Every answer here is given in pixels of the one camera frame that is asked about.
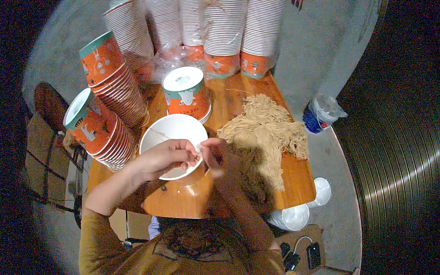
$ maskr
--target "blue bucket label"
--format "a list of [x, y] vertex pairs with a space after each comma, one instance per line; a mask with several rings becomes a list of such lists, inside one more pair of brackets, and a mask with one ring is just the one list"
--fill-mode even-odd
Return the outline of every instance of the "blue bucket label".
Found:
[[325, 127], [327, 127], [327, 123], [320, 121], [313, 111], [309, 108], [309, 104], [304, 109], [303, 121], [305, 123], [305, 127], [307, 130], [314, 134], [320, 133]]

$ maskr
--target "white cable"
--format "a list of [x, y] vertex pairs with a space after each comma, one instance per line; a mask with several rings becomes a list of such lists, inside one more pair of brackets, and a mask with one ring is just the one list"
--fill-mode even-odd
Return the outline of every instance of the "white cable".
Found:
[[310, 240], [310, 242], [313, 243], [312, 239], [310, 239], [308, 236], [302, 236], [301, 238], [299, 238], [299, 239], [297, 240], [297, 242], [296, 242], [296, 244], [295, 244], [295, 250], [293, 250], [293, 254], [296, 253], [296, 251], [297, 251], [297, 246], [298, 246], [298, 243], [300, 242], [300, 240], [301, 240], [301, 239], [304, 239], [304, 238], [308, 238], [308, 239]]

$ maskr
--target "bundle of yarn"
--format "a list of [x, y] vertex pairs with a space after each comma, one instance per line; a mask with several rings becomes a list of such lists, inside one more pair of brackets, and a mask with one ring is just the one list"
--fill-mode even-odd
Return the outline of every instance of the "bundle of yarn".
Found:
[[244, 112], [217, 131], [217, 136], [236, 148], [258, 149], [258, 170], [274, 190], [284, 190], [282, 153], [308, 158], [307, 135], [303, 122], [292, 122], [289, 112], [266, 95], [244, 99]]

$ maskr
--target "black electronic device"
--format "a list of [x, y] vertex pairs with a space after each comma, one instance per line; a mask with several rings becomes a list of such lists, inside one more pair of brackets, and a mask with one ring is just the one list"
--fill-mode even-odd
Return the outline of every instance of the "black electronic device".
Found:
[[294, 270], [295, 267], [300, 262], [300, 259], [301, 259], [300, 255], [290, 252], [283, 262], [285, 267], [285, 272], [288, 272], [289, 270]]
[[281, 256], [284, 259], [284, 257], [287, 255], [287, 253], [290, 250], [290, 246], [287, 242], [283, 242], [279, 247], [281, 247]]
[[309, 269], [314, 269], [321, 265], [321, 254], [317, 242], [312, 243], [307, 247], [307, 261]]

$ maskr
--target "brown shirt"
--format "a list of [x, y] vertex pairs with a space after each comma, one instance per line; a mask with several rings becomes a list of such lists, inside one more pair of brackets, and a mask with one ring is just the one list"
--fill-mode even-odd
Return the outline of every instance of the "brown shirt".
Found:
[[250, 252], [239, 234], [210, 222], [176, 224], [126, 252], [97, 213], [82, 218], [79, 267], [81, 274], [284, 274], [279, 252]]

